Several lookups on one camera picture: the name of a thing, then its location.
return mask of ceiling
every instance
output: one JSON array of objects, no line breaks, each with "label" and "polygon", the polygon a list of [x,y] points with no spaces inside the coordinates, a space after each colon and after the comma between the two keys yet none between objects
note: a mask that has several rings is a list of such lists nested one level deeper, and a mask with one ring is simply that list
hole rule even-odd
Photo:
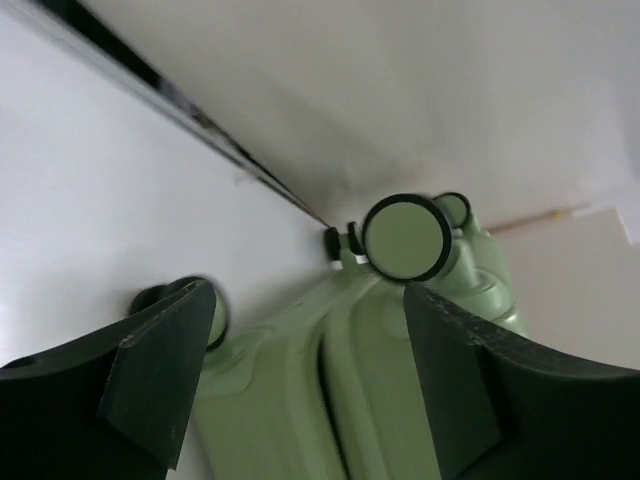
[{"label": "ceiling", "polygon": [[459,190],[487,223],[634,177],[633,0],[85,0],[332,223]]}]

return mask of white wall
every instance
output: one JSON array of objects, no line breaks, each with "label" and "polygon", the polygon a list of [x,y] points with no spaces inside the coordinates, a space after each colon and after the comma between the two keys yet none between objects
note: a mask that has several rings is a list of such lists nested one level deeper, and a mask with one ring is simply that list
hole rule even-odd
[{"label": "white wall", "polygon": [[532,339],[640,369],[640,250],[615,210],[500,239]]},{"label": "white wall", "polygon": [[[0,3],[0,365],[216,279],[232,324],[329,270],[323,226]],[[193,430],[168,478],[209,477]]]},{"label": "white wall", "polygon": [[488,224],[628,182],[633,0],[84,0],[328,220],[458,189]]}]

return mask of black rim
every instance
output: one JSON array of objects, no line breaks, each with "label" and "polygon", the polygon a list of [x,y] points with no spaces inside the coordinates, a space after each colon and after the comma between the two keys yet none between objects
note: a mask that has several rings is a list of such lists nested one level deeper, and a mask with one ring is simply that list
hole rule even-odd
[{"label": "black rim", "polygon": [[[369,232],[369,224],[381,210],[395,203],[413,203],[425,208],[435,217],[442,232],[442,251],[440,252],[440,256],[429,270],[413,278],[398,278],[393,275],[389,275],[384,270],[381,270],[376,266],[375,259],[372,259],[367,252],[367,234]],[[452,243],[453,234],[451,233],[451,225],[449,224],[449,220],[444,212],[435,203],[433,203],[433,200],[425,195],[419,195],[417,193],[399,193],[379,201],[371,210],[369,210],[369,213],[367,213],[362,225],[362,245],[367,257],[369,258],[370,267],[382,277],[396,283],[424,282],[436,276],[447,263],[447,259],[451,254]]]},{"label": "black rim", "polygon": [[364,249],[360,244],[360,240],[358,240],[356,222],[349,222],[347,225],[347,234],[349,237],[349,248],[351,251],[356,255],[364,255]]},{"label": "black rim", "polygon": [[465,197],[464,195],[462,195],[461,193],[458,193],[458,192],[444,192],[444,193],[441,193],[440,195],[434,197],[433,201],[437,202],[442,197],[456,197],[458,200],[460,200],[462,203],[464,203],[465,209],[467,211],[464,219],[459,224],[456,224],[453,221],[453,218],[450,218],[449,214],[445,211],[444,214],[449,219],[449,223],[451,224],[451,227],[452,228],[464,228],[467,225],[469,225],[469,222],[471,221],[471,202],[469,202],[469,199],[467,197]]},{"label": "black rim", "polygon": [[324,231],[324,249],[330,260],[340,260],[340,234],[336,227],[329,227]]},{"label": "black rim", "polygon": [[156,303],[165,287],[166,285],[156,285],[142,290],[131,301],[127,315],[134,315]]}]

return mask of white ceiling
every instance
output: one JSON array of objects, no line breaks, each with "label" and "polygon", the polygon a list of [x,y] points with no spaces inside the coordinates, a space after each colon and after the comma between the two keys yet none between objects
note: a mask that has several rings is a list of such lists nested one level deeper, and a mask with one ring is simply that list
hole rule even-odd
[{"label": "white ceiling", "polygon": [[85,0],[331,222],[397,191],[495,223],[629,181],[634,0]]}]

